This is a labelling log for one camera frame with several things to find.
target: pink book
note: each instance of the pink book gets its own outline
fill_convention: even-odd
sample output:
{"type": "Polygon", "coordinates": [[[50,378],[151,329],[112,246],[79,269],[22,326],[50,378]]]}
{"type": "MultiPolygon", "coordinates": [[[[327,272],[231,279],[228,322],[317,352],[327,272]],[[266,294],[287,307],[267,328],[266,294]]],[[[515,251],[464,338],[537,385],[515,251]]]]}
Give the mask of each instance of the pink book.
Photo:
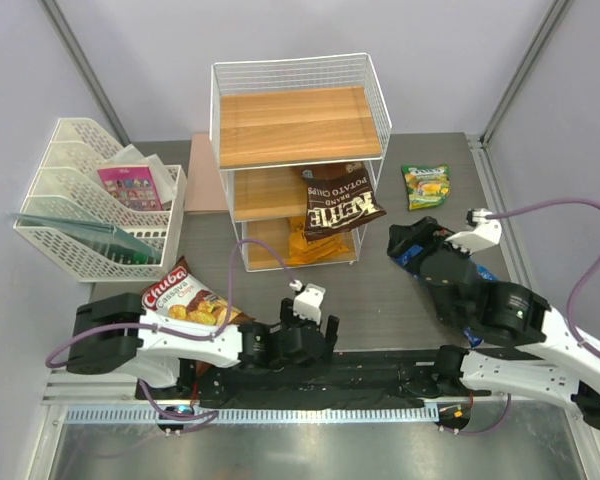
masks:
{"type": "Polygon", "coordinates": [[[101,167],[98,175],[105,190],[125,207],[139,211],[162,211],[148,166],[101,167]]]}

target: white wall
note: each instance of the white wall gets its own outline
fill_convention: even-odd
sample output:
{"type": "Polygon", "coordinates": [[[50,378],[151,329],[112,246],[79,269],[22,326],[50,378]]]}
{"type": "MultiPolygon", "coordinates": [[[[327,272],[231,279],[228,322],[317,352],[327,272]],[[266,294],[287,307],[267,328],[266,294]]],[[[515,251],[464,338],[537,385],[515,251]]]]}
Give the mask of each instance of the white wall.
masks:
{"type": "Polygon", "coordinates": [[[0,480],[22,478],[49,372],[44,357],[71,334],[88,297],[12,229],[56,120],[95,103],[35,1],[0,2],[0,480]]]}
{"type": "MultiPolygon", "coordinates": [[[[573,3],[496,132],[492,159],[509,208],[562,196],[600,201],[600,0],[573,3]]],[[[564,312],[600,253],[600,214],[554,207],[517,224],[539,293],[564,312]]],[[[600,272],[575,320],[600,338],[600,272]]]]}
{"type": "Polygon", "coordinates": [[[371,54],[394,132],[481,133],[551,0],[59,0],[132,140],[209,124],[210,65],[371,54]]]}

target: green snack bag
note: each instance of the green snack bag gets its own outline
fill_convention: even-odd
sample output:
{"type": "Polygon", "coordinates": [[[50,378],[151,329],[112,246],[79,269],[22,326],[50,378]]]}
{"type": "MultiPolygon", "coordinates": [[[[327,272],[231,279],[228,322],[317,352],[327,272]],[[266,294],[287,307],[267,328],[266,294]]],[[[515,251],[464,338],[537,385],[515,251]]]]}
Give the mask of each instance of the green snack bag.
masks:
{"type": "Polygon", "coordinates": [[[425,167],[403,165],[402,174],[407,184],[409,210],[442,205],[451,191],[449,166],[425,167]]]}

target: metal floor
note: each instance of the metal floor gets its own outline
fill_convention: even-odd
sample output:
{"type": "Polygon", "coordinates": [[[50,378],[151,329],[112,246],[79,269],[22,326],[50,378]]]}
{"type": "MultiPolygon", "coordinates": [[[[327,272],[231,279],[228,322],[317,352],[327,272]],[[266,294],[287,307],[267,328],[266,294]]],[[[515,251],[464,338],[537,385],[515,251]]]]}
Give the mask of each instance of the metal floor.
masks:
{"type": "MultiPolygon", "coordinates": [[[[487,426],[502,408],[503,402],[477,402],[472,427],[487,426]]],[[[562,410],[517,402],[499,430],[475,437],[441,433],[429,423],[216,426],[98,459],[94,454],[124,452],[157,427],[67,425],[50,479],[584,479],[566,428],[562,410]]]]}

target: white plastic file organizer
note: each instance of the white plastic file organizer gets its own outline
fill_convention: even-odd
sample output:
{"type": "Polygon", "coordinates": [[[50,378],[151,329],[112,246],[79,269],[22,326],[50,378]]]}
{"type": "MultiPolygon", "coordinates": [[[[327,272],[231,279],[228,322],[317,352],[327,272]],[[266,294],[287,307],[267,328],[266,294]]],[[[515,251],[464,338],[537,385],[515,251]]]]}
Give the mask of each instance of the white plastic file organizer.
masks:
{"type": "Polygon", "coordinates": [[[61,119],[20,211],[85,220],[82,210],[86,210],[161,250],[160,264],[122,265],[56,229],[24,227],[20,222],[14,225],[19,234],[81,282],[159,280],[176,262],[184,215],[184,172],[180,166],[167,167],[177,184],[177,196],[169,211],[131,210],[101,187],[95,172],[121,149],[122,145],[93,120],[61,119]]]}

